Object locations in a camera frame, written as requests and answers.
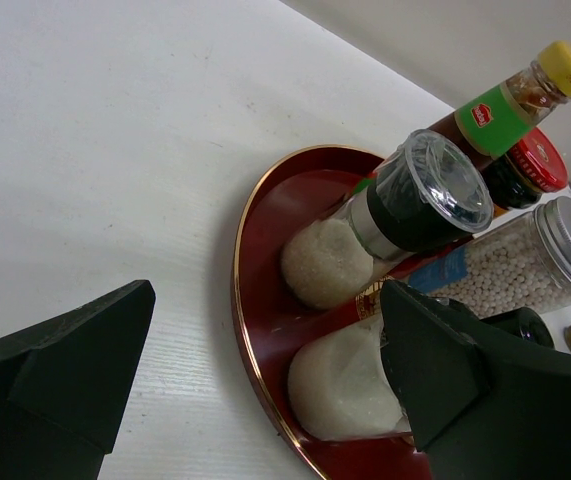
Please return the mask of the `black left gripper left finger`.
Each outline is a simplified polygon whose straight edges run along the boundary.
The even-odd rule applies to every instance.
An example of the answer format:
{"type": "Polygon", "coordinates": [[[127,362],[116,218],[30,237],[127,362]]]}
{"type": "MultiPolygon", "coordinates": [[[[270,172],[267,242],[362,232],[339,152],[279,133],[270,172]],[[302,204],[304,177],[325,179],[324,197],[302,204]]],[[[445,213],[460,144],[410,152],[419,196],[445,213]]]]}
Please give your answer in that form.
{"type": "Polygon", "coordinates": [[[152,320],[136,280],[0,338],[0,479],[95,479],[115,446],[152,320]]]}

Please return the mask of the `white tall canister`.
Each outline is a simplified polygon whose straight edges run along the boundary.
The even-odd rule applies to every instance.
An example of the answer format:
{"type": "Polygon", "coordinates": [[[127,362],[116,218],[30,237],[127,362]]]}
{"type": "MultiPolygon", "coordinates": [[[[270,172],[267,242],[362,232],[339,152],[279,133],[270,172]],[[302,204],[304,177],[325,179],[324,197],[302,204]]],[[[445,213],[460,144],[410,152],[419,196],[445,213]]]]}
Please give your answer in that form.
{"type": "Polygon", "coordinates": [[[419,268],[406,283],[461,302],[480,318],[571,306],[571,198],[536,206],[419,268]]]}

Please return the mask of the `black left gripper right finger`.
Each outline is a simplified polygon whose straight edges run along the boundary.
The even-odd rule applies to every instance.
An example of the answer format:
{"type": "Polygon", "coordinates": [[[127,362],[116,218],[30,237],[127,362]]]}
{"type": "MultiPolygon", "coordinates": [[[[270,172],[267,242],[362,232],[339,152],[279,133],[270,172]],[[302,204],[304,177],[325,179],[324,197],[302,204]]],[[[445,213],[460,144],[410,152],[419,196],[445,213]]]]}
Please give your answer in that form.
{"type": "Polygon", "coordinates": [[[571,479],[571,355],[387,281],[387,379],[436,479],[571,479]]]}

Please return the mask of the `green label sauce bottle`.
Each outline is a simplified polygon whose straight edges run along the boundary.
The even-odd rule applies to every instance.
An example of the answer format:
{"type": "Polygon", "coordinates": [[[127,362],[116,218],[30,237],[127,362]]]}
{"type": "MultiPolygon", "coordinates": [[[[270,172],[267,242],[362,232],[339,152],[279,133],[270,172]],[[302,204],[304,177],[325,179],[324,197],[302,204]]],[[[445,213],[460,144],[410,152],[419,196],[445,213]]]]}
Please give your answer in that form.
{"type": "Polygon", "coordinates": [[[429,129],[452,141],[479,171],[571,101],[571,44],[554,41],[522,70],[429,129]]]}

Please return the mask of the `glass shaker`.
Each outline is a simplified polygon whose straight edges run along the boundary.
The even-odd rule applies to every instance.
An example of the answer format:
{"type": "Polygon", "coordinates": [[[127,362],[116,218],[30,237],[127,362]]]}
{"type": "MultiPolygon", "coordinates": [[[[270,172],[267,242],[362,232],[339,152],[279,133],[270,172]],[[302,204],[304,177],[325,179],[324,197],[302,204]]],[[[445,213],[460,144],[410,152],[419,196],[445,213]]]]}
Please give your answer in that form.
{"type": "Polygon", "coordinates": [[[302,303],[330,310],[404,260],[486,230],[493,210],[468,156],[445,136],[417,130],[361,190],[284,245],[281,274],[302,303]]]}
{"type": "MultiPolygon", "coordinates": [[[[554,350],[540,316],[521,307],[485,321],[466,305],[431,297],[438,315],[484,323],[511,337],[554,350]]],[[[413,433],[400,389],[386,375],[382,350],[389,345],[384,317],[376,313],[303,346],[293,357],[287,377],[292,411],[300,426],[321,441],[409,437],[413,433]]]]}

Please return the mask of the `red lid sauce jar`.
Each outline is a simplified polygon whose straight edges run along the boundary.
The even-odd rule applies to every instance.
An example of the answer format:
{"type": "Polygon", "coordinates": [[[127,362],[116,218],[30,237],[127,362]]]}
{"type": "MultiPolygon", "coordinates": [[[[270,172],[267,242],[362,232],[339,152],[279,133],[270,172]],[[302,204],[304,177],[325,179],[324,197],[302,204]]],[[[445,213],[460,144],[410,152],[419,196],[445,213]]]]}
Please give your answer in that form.
{"type": "Polygon", "coordinates": [[[535,205],[543,194],[566,188],[562,155],[539,128],[526,134],[481,172],[494,203],[494,217],[535,205]]]}

